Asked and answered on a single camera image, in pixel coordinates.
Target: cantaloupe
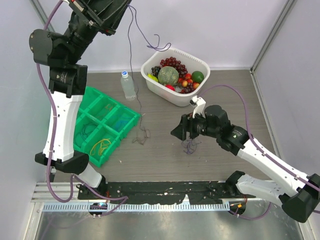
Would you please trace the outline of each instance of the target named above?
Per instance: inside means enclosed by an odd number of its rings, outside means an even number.
[[[175,86],[178,83],[179,73],[172,66],[165,66],[160,69],[158,80],[160,84]]]

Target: green fruit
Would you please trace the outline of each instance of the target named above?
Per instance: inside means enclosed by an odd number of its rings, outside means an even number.
[[[160,84],[175,86],[178,83],[179,73],[172,66],[165,66],[161,68],[158,74]]]
[[[158,81],[158,78],[156,76],[153,76],[152,74],[148,73],[148,77],[151,78],[152,80],[156,81],[157,83],[159,82]]]
[[[205,79],[205,76],[204,76],[204,74],[203,74],[202,72],[200,72],[200,71],[194,71],[194,72],[192,73],[191,79],[192,79],[194,82],[200,84],[200,83],[202,83],[202,81]]]

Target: metal base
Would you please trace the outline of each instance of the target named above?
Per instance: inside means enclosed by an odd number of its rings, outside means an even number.
[[[249,199],[246,215],[261,215],[268,203]],[[248,221],[227,211],[115,212],[93,217],[83,211],[43,211],[35,240],[40,239],[128,239],[128,240],[302,240],[299,224],[272,206],[263,219]]]

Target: gray table surface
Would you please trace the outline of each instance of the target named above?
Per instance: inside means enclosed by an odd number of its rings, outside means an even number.
[[[139,111],[137,100],[125,99],[120,73],[91,73],[87,85],[97,88],[134,111]],[[187,155],[181,141],[170,135],[180,122],[181,115],[193,111],[191,106],[178,107],[151,92],[139,72],[134,73],[142,103],[142,126],[151,131],[151,138],[144,145],[132,143],[142,132],[136,126],[123,139],[109,160],[95,168],[108,181],[222,181],[234,171],[243,171],[252,177],[268,179],[250,163],[222,150],[215,139],[200,136],[202,142],[196,152]],[[270,135],[259,100],[248,70],[211,71],[204,89],[215,84],[229,84],[237,88],[245,98],[249,109],[250,128],[253,135],[270,151],[273,150]],[[245,113],[239,97],[227,88],[213,89],[204,97],[207,106],[221,105],[227,111],[232,124],[245,128]],[[69,175],[57,172],[55,182],[69,181]]]

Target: lime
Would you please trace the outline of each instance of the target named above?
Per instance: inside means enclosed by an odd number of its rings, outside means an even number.
[[[191,79],[192,79],[194,82],[200,84],[200,83],[202,83],[202,81],[205,79],[205,76],[204,76],[204,74],[203,74],[202,72],[200,72],[200,71],[194,71],[194,72],[192,73]]]

